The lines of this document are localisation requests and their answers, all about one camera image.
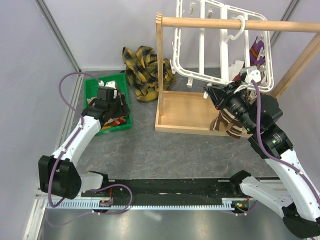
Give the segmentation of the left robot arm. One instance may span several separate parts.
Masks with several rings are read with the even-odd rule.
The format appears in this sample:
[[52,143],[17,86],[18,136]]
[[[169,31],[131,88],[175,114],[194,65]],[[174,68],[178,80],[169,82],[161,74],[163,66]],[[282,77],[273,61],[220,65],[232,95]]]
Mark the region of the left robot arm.
[[82,111],[76,128],[65,142],[50,156],[43,155],[38,161],[41,191],[70,200],[87,190],[99,197],[106,196],[110,185],[103,180],[104,175],[79,174],[76,166],[89,142],[105,124],[129,113],[126,96],[120,93],[115,81],[100,86],[94,104]]

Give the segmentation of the white hanger clip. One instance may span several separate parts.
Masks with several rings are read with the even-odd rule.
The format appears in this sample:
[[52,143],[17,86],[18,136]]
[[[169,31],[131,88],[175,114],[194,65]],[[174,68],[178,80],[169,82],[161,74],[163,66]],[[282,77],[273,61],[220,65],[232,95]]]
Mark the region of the white hanger clip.
[[187,83],[186,83],[186,86],[188,88],[192,88],[193,87],[193,78],[192,77],[189,77],[188,80],[187,80]]

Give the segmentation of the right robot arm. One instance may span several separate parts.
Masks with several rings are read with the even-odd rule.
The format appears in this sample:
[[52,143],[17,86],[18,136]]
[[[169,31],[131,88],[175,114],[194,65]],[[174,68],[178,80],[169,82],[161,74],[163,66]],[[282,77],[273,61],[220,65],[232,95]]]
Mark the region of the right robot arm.
[[227,111],[239,120],[251,135],[250,146],[276,172],[288,194],[281,195],[244,170],[231,177],[230,193],[235,197],[243,194],[253,197],[280,216],[296,237],[318,237],[320,192],[305,173],[292,142],[276,124],[283,115],[278,101],[258,93],[250,103],[244,90],[236,92],[237,86],[232,82],[226,86],[206,86],[204,91],[217,110]]

